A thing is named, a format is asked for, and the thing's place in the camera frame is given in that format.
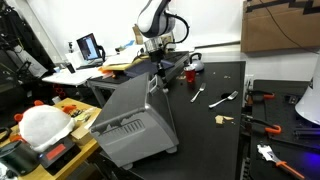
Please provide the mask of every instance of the silver appliance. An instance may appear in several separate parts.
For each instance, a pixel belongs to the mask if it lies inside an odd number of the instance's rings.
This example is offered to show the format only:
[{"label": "silver appliance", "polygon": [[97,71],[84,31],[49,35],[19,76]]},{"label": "silver appliance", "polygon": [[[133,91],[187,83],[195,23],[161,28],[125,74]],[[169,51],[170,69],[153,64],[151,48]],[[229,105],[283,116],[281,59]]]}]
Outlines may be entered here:
[{"label": "silver appliance", "polygon": [[118,166],[167,151],[179,144],[161,79],[149,73],[121,84],[90,127],[90,133]]}]

